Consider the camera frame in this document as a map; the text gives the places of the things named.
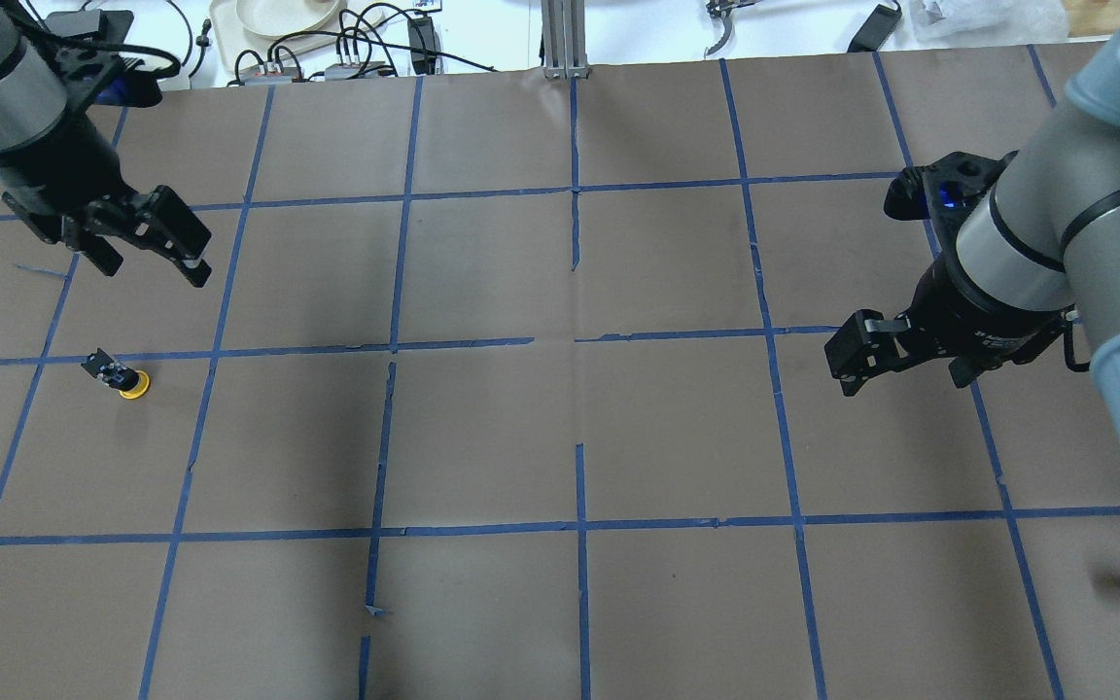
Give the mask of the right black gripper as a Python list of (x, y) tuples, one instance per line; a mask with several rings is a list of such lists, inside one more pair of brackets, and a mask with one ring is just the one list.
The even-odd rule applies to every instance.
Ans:
[(1067, 367), (1080, 371), (1071, 311), (1010, 307), (946, 262), (934, 262), (905, 311), (893, 318), (871, 309), (855, 311), (825, 342), (823, 353), (844, 396), (856, 395), (874, 375), (933, 360), (948, 360), (953, 386), (969, 388), (987, 371), (1034, 362), (1055, 340), (1063, 343)]

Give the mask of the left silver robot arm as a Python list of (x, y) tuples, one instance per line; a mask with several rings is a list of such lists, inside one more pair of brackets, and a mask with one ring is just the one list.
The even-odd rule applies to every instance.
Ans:
[(46, 244), (88, 259), (105, 276), (124, 240), (177, 267), (197, 288), (209, 228), (167, 186), (137, 192), (122, 177), (115, 148), (88, 119), (108, 88), (125, 84), (132, 106), (160, 102), (159, 83), (181, 71), (172, 53), (53, 34), (0, 1), (0, 187), (6, 207)]

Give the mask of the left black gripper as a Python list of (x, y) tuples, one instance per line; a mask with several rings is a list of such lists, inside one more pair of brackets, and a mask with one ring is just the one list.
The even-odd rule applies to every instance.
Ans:
[(12, 193), (3, 194), (3, 203), (43, 242), (60, 242), (82, 252), (103, 276), (116, 276), (123, 256), (108, 240), (94, 236), (124, 240), (139, 251), (168, 259), (193, 288), (203, 288), (213, 273), (212, 265), (202, 258), (212, 231), (168, 186), (148, 193), (97, 196), (66, 213), (31, 211)]

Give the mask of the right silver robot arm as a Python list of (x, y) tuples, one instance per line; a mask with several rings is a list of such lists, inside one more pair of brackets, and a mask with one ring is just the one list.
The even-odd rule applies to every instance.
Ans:
[(933, 225), (939, 256), (905, 310), (853, 311), (827, 340), (844, 396), (933, 360), (967, 388), (1071, 347), (1080, 321), (1090, 358), (1071, 370), (1090, 373), (1120, 441), (1120, 28), (1021, 150), (903, 168), (884, 212)]

